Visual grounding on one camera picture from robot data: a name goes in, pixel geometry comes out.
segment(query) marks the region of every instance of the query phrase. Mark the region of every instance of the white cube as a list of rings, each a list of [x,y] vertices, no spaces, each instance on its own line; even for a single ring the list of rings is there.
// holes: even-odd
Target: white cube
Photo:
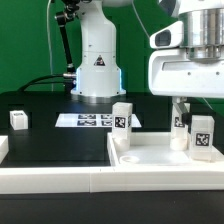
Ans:
[[[196,160],[212,159],[214,119],[211,116],[193,116],[191,126],[190,156]]]
[[[130,148],[132,107],[131,103],[113,105],[112,137],[119,151],[127,151]]]
[[[28,117],[23,110],[10,111],[10,123],[14,130],[28,129]]]

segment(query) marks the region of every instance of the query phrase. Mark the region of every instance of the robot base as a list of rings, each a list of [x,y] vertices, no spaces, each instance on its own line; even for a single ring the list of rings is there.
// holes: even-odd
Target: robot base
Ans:
[[[92,96],[84,96],[80,94],[74,94],[74,90],[71,91],[71,98],[75,101],[81,101],[84,103],[92,103],[92,104],[99,104],[99,103],[112,103],[118,100],[122,100],[126,98],[126,91],[123,93],[119,93],[119,95],[111,96],[111,97],[92,97]]]

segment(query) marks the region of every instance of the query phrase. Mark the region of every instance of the printed marker sheet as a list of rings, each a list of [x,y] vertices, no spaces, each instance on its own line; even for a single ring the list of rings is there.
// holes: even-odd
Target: printed marker sheet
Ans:
[[[132,114],[132,127],[140,128],[141,124]],[[60,114],[56,127],[112,127],[112,114]]]

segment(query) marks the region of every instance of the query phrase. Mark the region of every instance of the green wall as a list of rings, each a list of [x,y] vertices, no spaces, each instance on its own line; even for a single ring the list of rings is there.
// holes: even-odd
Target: green wall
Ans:
[[[149,34],[175,20],[168,17],[156,0],[135,0],[137,11]],[[26,82],[50,74],[46,12],[48,0],[4,1],[0,20],[0,93],[17,90]],[[51,4],[51,36],[54,74],[66,71],[59,28],[54,15],[63,10],[61,0]],[[122,69],[123,87],[129,92],[148,92],[148,59],[152,50],[131,6],[104,8],[117,27],[117,64]],[[81,30],[78,19],[67,25],[75,66],[81,63]],[[51,86],[30,90],[51,90]],[[224,114],[223,101],[209,100]]]

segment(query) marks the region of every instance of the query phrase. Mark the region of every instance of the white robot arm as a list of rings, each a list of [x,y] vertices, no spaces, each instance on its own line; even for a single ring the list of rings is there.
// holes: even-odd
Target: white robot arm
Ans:
[[[155,95],[224,98],[224,1],[159,0],[173,25],[155,33],[149,87]]]
[[[131,0],[62,1],[68,11],[68,3],[73,3],[73,9],[74,2],[78,6],[74,15],[79,18],[82,30],[82,64],[76,70],[72,97],[84,102],[107,103],[113,97],[125,95],[126,91],[121,86],[121,70],[116,64],[116,28],[105,17],[102,7],[126,6],[131,4]]]

